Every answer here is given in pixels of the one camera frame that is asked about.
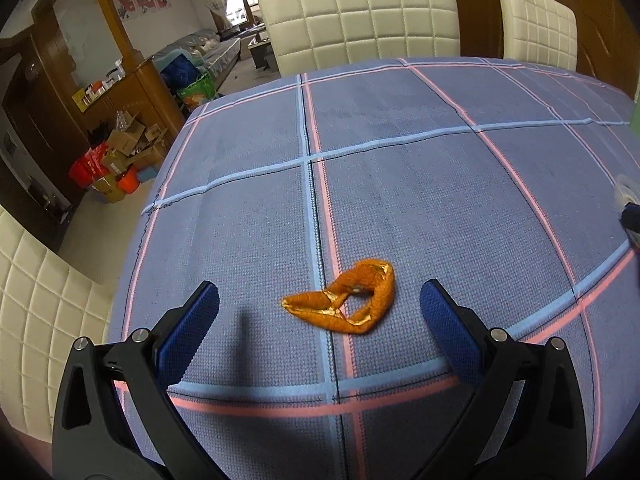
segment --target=white tufted chair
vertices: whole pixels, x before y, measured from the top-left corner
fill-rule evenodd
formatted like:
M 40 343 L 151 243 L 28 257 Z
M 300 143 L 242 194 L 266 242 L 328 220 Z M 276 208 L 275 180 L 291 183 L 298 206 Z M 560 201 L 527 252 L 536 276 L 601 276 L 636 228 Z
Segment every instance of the white tufted chair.
M 51 442 L 71 345 L 104 341 L 112 300 L 0 206 L 0 406 L 16 430 Z
M 575 72 L 578 29 L 569 7 L 555 0 L 500 0 L 500 7 L 505 59 Z
M 459 56 L 456 0 L 258 0 L 280 73 Z

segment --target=light blue stripe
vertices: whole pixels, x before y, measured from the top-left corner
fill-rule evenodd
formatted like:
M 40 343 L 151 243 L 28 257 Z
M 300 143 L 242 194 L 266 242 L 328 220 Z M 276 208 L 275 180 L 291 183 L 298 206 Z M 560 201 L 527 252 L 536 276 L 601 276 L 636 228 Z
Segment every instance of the light blue stripe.
M 381 68 L 389 68 L 389 67 L 395 67 L 395 66 L 400 66 L 400 64 L 398 63 L 393 63 L 393 64 L 389 64 L 389 63 L 385 63 L 385 64 L 380 64 L 378 66 L 375 67 L 370 67 L 370 68 L 359 68 L 359 69 L 355 69 L 355 70 L 344 70 L 343 72 L 337 73 L 337 74 L 329 74 L 329 75 L 323 75 L 320 77 L 316 77 L 316 78 L 309 78 L 309 82 L 310 83 L 316 83 L 316 82 L 320 82 L 320 81 L 324 81 L 324 80 L 331 80 L 337 76 L 343 76 L 343 75 L 356 75 L 356 74 L 367 74 L 369 72 L 375 72 L 376 70 L 379 70 Z M 245 97 L 241 97 L 239 99 L 236 99 L 235 101 L 231 101 L 228 102 L 227 104 L 220 104 L 218 103 L 218 106 L 216 106 L 215 108 L 212 108 L 211 110 L 207 110 L 207 106 L 209 104 L 211 104 L 214 101 L 211 101 L 207 104 L 205 104 L 202 108 L 203 111 L 201 111 L 200 115 L 204 118 L 204 117 L 208 117 L 211 114 L 213 114 L 214 112 L 216 112 L 219 108 L 224 108 L 227 106 L 235 106 L 237 104 L 241 104 L 242 102 L 246 101 L 247 99 L 254 99 L 256 97 L 262 97 L 263 95 L 268 95 L 270 93 L 272 93 L 275 90 L 290 90 L 295 88 L 296 85 L 295 84 L 285 84 L 282 86 L 276 86 L 275 88 L 270 88 L 268 90 L 263 90 L 261 92 L 256 92 L 255 94 L 251 94 L 251 95 L 247 95 Z M 184 126 L 188 126 L 188 124 L 193 123 L 193 121 L 195 121 L 197 119 L 197 117 L 194 117 L 193 119 L 189 119 L 187 122 L 184 123 Z
M 323 383 L 296 384 L 294 386 L 220 386 L 217 384 L 190 383 L 180 381 L 169 387 L 174 394 L 201 397 L 203 399 L 277 399 L 281 397 L 324 397 Z
M 502 69 L 498 68 L 495 65 L 491 65 L 491 67 L 498 73 L 498 74 L 502 74 L 505 78 L 507 78 L 509 81 L 511 81 L 512 83 L 514 83 L 518 88 L 520 88 L 522 91 L 524 91 L 525 94 L 529 95 L 529 97 L 533 98 L 534 101 L 536 101 L 538 104 L 540 104 L 541 106 L 544 106 L 546 108 L 548 108 L 549 112 L 555 116 L 556 118 L 558 118 L 558 120 L 561 119 L 560 114 L 556 111 L 555 108 L 552 107 L 552 105 L 549 105 L 547 103 L 544 102 L 544 100 L 542 99 L 542 97 L 540 97 L 538 94 L 536 94 L 532 89 L 530 89 L 529 87 L 525 86 L 523 82 L 518 81 L 516 78 L 512 77 L 510 74 L 507 74 L 506 72 L 504 72 Z M 570 128 L 567 128 L 569 133 L 574 137 L 575 140 L 577 140 L 587 151 L 587 153 L 589 154 L 589 156 L 591 157 L 591 159 L 596 163 L 596 165 L 602 170 L 602 173 L 605 174 L 605 176 L 607 177 L 607 179 L 612 183 L 615 184 L 615 181 L 613 180 L 613 176 L 609 173 L 609 170 L 607 170 L 607 168 L 604 166 L 604 164 L 598 160 L 598 157 L 595 155 L 595 152 L 591 149 L 591 147 L 584 141 L 582 140 L 582 138 L 580 137 L 580 135 L 578 135 L 578 133 L 574 130 L 571 130 Z
M 302 77 L 296 76 L 296 83 L 298 88 L 296 89 L 296 106 L 298 111 L 298 133 L 300 134 L 300 152 L 303 159 L 308 159 L 311 154 L 309 148 L 309 135 L 306 130 L 305 120 L 305 102 L 302 94 Z M 311 258 L 311 267 L 313 269 L 314 276 L 314 290 L 320 290 L 324 287 L 324 277 L 321 272 L 321 263 L 319 261 L 319 233 L 318 233 L 318 213 L 316 210 L 316 200 L 314 192 L 314 184 L 312 177 L 312 168 L 309 161 L 300 166 L 302 168 L 302 179 L 304 181 L 304 202 L 306 211 L 306 232 L 309 237 L 308 249 L 309 257 Z M 329 359 L 329 344 L 327 341 L 326 330 L 316 328 L 314 330 L 318 337 L 320 347 L 320 357 L 322 361 L 322 378 L 324 383 L 322 384 L 322 396 L 327 404 L 331 404 L 334 399 L 338 398 L 338 385 L 332 380 L 331 363 Z M 335 416 L 331 416 L 326 421 L 326 431 L 329 442 L 332 443 L 333 455 L 334 455 L 334 478 L 342 478 L 342 462 L 340 457 L 342 456 L 342 445 L 338 439 L 338 435 L 335 433 L 332 425 L 336 424 Z
M 575 286 L 574 291 L 578 298 L 583 297 L 587 292 L 589 292 L 593 286 L 599 282 L 602 277 L 607 274 L 613 266 L 618 263 L 625 253 L 631 248 L 629 244 L 629 240 L 625 239 L 624 242 L 616 249 L 616 251 L 606 260 L 604 260 L 599 266 L 597 266 L 593 272 L 590 272 L 589 275 L 580 280 Z
M 304 98 L 302 95 L 302 78 L 296 76 L 296 81 L 299 83 L 296 91 L 296 105 L 298 110 L 298 133 L 300 134 L 300 152 L 302 153 L 302 160 L 308 159 L 310 155 L 309 137 L 306 131 L 305 123 L 305 107 Z M 318 260 L 318 239 L 316 222 L 316 211 L 314 207 L 314 190 L 313 181 L 311 175 L 311 164 L 305 162 L 301 165 L 302 179 L 304 181 L 304 198 L 305 198 L 305 211 L 306 211 L 306 234 L 308 235 L 308 249 L 309 257 L 311 258 L 311 267 L 313 269 L 314 276 L 314 290 L 321 290 L 324 287 L 322 275 L 320 272 L 321 263 Z M 324 375 L 324 392 L 327 397 L 327 401 L 331 401 L 332 398 L 337 397 L 337 385 L 332 381 L 331 367 L 329 362 L 329 347 L 326 341 L 325 330 L 316 329 L 320 341 L 320 354 L 322 356 L 322 374 Z
M 215 108 L 212 108 L 211 110 L 206 111 L 206 108 L 209 104 L 211 104 L 214 101 L 210 101 L 209 103 L 205 104 L 203 107 L 203 112 L 201 112 L 198 116 L 199 117 L 207 117 L 210 116 L 211 114 L 213 114 L 216 110 L 219 110 L 220 108 L 225 108 L 227 106 L 235 106 L 237 104 L 242 104 L 244 101 L 247 101 L 247 99 L 254 99 L 256 97 L 261 97 L 265 94 L 270 94 L 273 91 L 276 90 L 289 90 L 289 89 L 293 89 L 295 88 L 296 85 L 295 84 L 287 84 L 287 85 L 282 85 L 282 86 L 276 86 L 275 88 L 270 88 L 268 90 L 263 90 L 262 92 L 256 92 L 255 94 L 251 94 L 251 95 L 247 95 L 245 97 L 241 97 L 239 99 L 236 99 L 235 101 L 231 101 L 228 102 L 227 104 L 223 105 L 220 104 L 220 102 L 218 102 L 218 106 L 216 106 Z M 193 123 L 193 121 L 195 121 L 197 119 L 197 117 L 194 117 L 193 119 L 189 119 L 187 122 L 184 123 L 184 126 L 188 126 L 189 124 Z
M 592 118 L 576 119 L 576 120 L 544 120 L 544 121 L 513 121 L 507 123 L 490 123 L 490 124 L 478 124 L 473 127 L 473 130 L 478 132 L 491 131 L 491 130 L 503 130 L 507 128 L 519 128 L 519 127 L 532 127 L 532 126 L 562 126 L 562 125 L 578 125 L 578 124 L 600 124 L 601 126 L 623 126 L 629 124 L 626 121 L 597 121 Z M 418 140 L 431 139 L 433 137 L 439 137 L 448 134 L 460 134 L 465 132 L 471 132 L 472 129 L 469 126 L 451 126 L 449 128 L 436 128 L 428 132 L 420 132 L 417 134 L 409 134 L 400 137 L 387 137 L 385 139 L 369 140 L 361 144 L 355 144 L 353 146 L 347 146 L 345 148 L 339 148 L 337 150 L 329 150 L 327 152 L 315 153 L 310 156 L 304 156 L 301 158 L 295 158 L 293 160 L 287 160 L 286 162 L 279 162 L 277 164 L 270 164 L 268 166 L 261 166 L 260 168 L 254 168 L 252 170 L 238 171 L 237 173 L 231 173 L 226 176 L 219 177 L 208 184 L 202 186 L 196 186 L 191 189 L 176 193 L 162 200 L 157 200 L 147 205 L 141 213 L 146 214 L 153 208 L 160 208 L 165 205 L 178 202 L 184 198 L 206 193 L 207 191 L 227 184 L 234 180 L 240 180 L 242 178 L 254 177 L 269 173 L 275 173 L 277 171 L 288 170 L 295 168 L 296 166 L 308 162 L 315 162 L 320 159 L 335 158 L 343 155 L 350 155 L 351 153 L 364 152 L 375 148 L 384 148 L 387 146 L 397 146 L 399 144 L 407 144 L 409 142 L 417 142 Z
M 598 283 L 607 273 L 622 259 L 630 246 L 625 241 L 616 251 L 604 262 L 593 269 L 585 278 L 580 280 L 574 290 L 579 291 L 580 298 L 586 294 L 596 283 Z M 562 296 L 556 298 L 547 306 L 539 309 L 525 319 L 507 328 L 507 332 L 515 339 L 521 339 L 530 334 L 546 322 L 564 312 L 574 301 L 574 292 L 566 291 Z M 344 379 L 338 381 L 340 394 L 348 396 L 349 391 L 382 388 L 393 383 L 407 383 L 411 380 L 423 380 L 441 375 L 449 370 L 449 364 L 442 356 L 429 359 L 426 362 L 391 370 L 381 374 L 373 374 L 366 377 Z M 324 384 L 296 384 L 293 386 L 217 386 L 215 384 L 196 384 L 181 381 L 170 388 L 172 392 L 181 393 L 187 396 L 203 397 L 209 399 L 279 399 L 284 396 L 291 397 L 312 397 L 325 393 Z

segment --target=orange bucket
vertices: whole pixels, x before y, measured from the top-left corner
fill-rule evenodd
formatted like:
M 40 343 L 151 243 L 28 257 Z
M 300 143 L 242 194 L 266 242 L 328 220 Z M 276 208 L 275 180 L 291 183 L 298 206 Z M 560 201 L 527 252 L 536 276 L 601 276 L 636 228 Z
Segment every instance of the orange bucket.
M 118 187 L 125 193 L 133 193 L 138 189 L 138 172 L 136 168 L 131 166 L 118 181 Z

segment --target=blue plaid tablecloth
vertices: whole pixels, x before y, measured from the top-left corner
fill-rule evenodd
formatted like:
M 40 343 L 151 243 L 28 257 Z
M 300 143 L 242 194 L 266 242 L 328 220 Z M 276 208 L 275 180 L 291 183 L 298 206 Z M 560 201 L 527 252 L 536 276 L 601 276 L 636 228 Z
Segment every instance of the blue plaid tablecloth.
M 478 58 L 376 60 L 213 101 L 156 178 L 111 339 L 210 280 L 220 314 L 170 392 L 232 480 L 409 478 L 470 395 L 420 315 L 438 278 L 487 326 L 567 341 L 593 467 L 640 402 L 640 269 L 613 193 L 619 174 L 640 182 L 632 107 L 586 76 Z M 369 334 L 280 306 L 370 257 L 392 262 L 397 292 Z

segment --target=sofa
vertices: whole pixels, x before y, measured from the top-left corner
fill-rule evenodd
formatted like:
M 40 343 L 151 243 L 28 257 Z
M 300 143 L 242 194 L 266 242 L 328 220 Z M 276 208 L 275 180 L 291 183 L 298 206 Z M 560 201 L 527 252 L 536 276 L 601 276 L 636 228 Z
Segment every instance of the sofa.
M 152 61 L 161 72 L 180 54 L 184 54 L 196 67 L 203 67 L 209 72 L 217 90 L 238 60 L 240 39 L 221 42 L 214 30 L 203 28 L 168 44 L 153 54 Z

